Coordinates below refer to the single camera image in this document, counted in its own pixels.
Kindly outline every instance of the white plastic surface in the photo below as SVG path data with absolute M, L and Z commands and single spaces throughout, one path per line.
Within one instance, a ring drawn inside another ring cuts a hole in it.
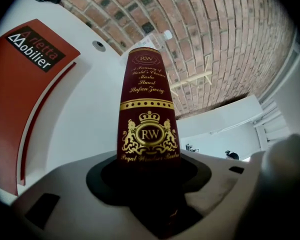
M 251 161 L 246 163 L 185 150 L 182 153 L 206 164 L 212 175 L 199 191 L 185 195 L 187 202 L 204 218 L 169 239 L 234 239 L 237 224 L 255 189 L 262 154 L 254 154 Z M 40 239 L 157 240 L 127 206 L 105 204 L 87 187 L 88 171 L 115 154 L 116 151 L 112 151 L 57 168 L 20 196 L 12 205 L 13 210 Z M 243 173 L 229 171 L 233 166 L 243 168 Z M 60 199 L 44 230 L 41 230 L 25 219 L 24 215 L 43 193 L 55 194 Z
M 26 158 L 26 188 L 58 166 L 116 149 L 125 72 L 119 65 L 120 56 L 58 4 L 16 0 L 0 23 L 0 36 L 33 19 L 42 21 L 81 55 L 35 122 Z M 94 40 L 106 51 L 97 51 Z M 19 194 L 24 189 L 18 186 Z

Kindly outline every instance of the black holder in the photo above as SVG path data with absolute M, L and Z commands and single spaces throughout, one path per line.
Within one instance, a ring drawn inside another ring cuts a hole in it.
M 140 190 L 129 189 L 130 186 L 125 180 L 133 179 L 133 177 L 129 178 L 128 175 L 121 173 L 116 163 L 116 158 L 117 156 L 114 155 L 92 167 L 86 175 L 86 184 L 91 193 L 102 202 L 112 206 L 129 206 L 129 200 L 131 201 L 132 197 L 130 194 L 138 194 Z M 183 193 L 199 191 L 207 184 L 211 175 L 212 172 L 207 165 L 185 154 L 181 154 L 181 167 L 177 172 L 177 178 L 181 183 L 181 191 Z M 195 209 L 187 205 L 184 195 L 176 194 L 176 198 L 179 198 L 182 205 L 178 209 L 178 217 L 174 222 L 170 236 L 185 231 L 203 218 Z M 130 210 L 154 235 L 160 239 L 166 238 L 158 234 L 157 228 L 150 227 L 151 223 L 141 220 L 145 218 L 138 207 L 136 209 L 130 207 Z M 146 219 L 150 221 L 155 220 L 155 218 L 152 219 L 151 217 Z
M 92 167 L 86 175 L 91 193 L 112 206 L 128 206 L 127 191 L 122 188 L 122 175 L 114 155 Z M 197 192 L 210 180 L 210 168 L 185 154 L 181 154 L 180 180 L 184 193 Z

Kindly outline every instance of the white wall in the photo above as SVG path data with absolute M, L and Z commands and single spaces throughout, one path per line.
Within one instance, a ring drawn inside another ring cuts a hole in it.
M 214 110 L 178 120 L 176 124 L 181 139 L 249 122 L 262 113 L 256 96 L 251 95 Z
M 193 149 L 199 149 L 199 153 L 218 158 L 225 158 L 227 150 L 237 153 L 240 160 L 260 151 L 257 131 L 250 122 L 212 135 L 203 133 L 182 138 L 181 148 L 185 150 L 188 143 Z
M 295 71 L 273 96 L 292 134 L 300 134 L 300 61 Z

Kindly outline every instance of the arched brick vault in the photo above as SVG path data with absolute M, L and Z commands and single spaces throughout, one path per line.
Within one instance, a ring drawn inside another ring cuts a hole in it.
M 204 71 L 173 96 L 177 116 L 244 94 L 259 96 L 288 55 L 294 25 L 277 0 L 62 0 L 119 54 L 150 32 L 171 30 L 161 50 L 170 83 Z

